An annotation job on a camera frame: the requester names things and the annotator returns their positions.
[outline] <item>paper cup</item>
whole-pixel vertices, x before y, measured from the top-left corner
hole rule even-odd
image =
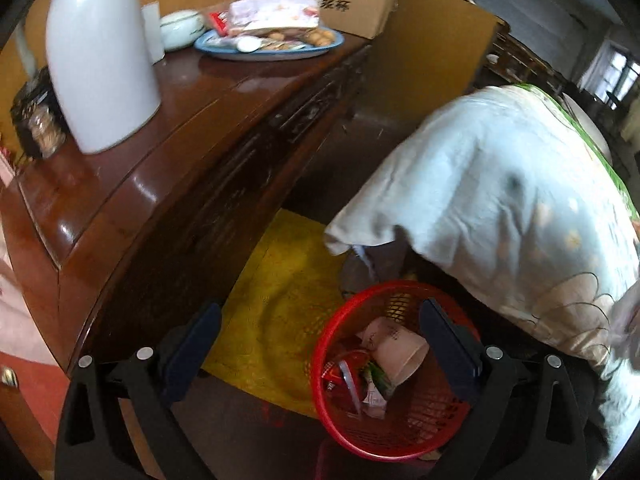
[[[429,351],[425,338],[386,317],[369,323],[362,333],[362,346],[371,352],[393,386],[411,377]]]

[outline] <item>white thermos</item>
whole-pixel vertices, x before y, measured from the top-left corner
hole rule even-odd
[[[116,145],[158,110],[138,0],[51,0],[46,50],[53,88],[83,153]]]

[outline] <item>wooden cabinet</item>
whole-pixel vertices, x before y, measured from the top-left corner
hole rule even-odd
[[[262,232],[358,89],[367,42],[299,61],[157,65],[162,106],[98,155],[72,139],[0,199],[31,314],[63,369],[154,346],[224,301]]]

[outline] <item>red plastic basket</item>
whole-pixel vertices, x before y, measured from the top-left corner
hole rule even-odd
[[[322,332],[311,365],[311,387],[322,424],[343,447],[371,460],[400,462],[431,452],[458,431],[469,405],[458,400],[429,352],[418,371],[398,386],[384,420],[363,416],[357,420],[335,408],[327,398],[321,373],[335,357],[335,343],[353,336],[379,316],[387,316],[419,333],[418,308],[435,298],[451,320],[478,331],[460,306],[434,286],[418,282],[383,283],[353,296],[331,318]]]

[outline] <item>window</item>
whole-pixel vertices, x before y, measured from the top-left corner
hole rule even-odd
[[[595,93],[601,101],[609,102],[612,110],[615,110],[617,104],[609,99],[609,93],[618,101],[622,101],[638,79],[638,74],[640,74],[640,64],[626,54],[615,50]]]

